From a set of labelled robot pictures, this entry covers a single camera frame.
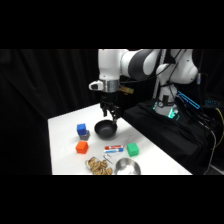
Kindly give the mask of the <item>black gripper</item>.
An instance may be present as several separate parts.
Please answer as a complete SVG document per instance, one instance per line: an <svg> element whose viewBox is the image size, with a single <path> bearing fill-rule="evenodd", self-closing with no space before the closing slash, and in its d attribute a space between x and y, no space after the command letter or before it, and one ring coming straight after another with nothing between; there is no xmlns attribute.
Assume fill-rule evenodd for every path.
<svg viewBox="0 0 224 224"><path fill-rule="evenodd" d="M112 122L114 124L117 123L117 120L121 117L121 108L118 106L115 106L117 102L117 93L106 93L103 92L101 94L101 99L100 99L100 107L103 111L103 117L107 116L108 108L111 106L114 106L111 111L112 115Z"/></svg>

